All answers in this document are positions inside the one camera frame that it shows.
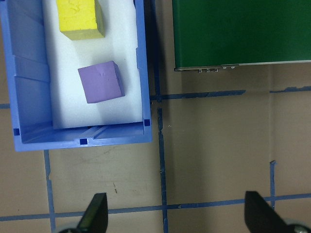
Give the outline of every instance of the tan floor tile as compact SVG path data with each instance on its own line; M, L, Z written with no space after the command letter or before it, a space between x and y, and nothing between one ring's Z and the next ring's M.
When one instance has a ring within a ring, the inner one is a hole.
M168 203L269 195L268 94L163 102Z
M55 211L85 211L98 192L110 209L161 204L155 107L152 120L152 143L51 150Z
M137 212L112 214L108 217L107 233L162 233L162 212ZM80 217L57 218L57 227L72 227L77 225Z
M310 193L311 92L274 94L276 194Z
M292 219L311 227L311 199L278 200L276 211L283 219Z
M170 233L249 233L244 205L169 210Z
M50 233L50 219L0 222L1 233Z
M244 66L218 73L174 72L172 1L156 1L160 39L160 79L162 94L224 90L268 89L268 66Z
M287 87L311 86L311 63L271 65L273 89L283 90Z
M0 22L0 103L9 103L8 83L6 79L6 69L4 61L2 29Z
M0 216L47 214L42 151L15 152L10 110L0 110Z

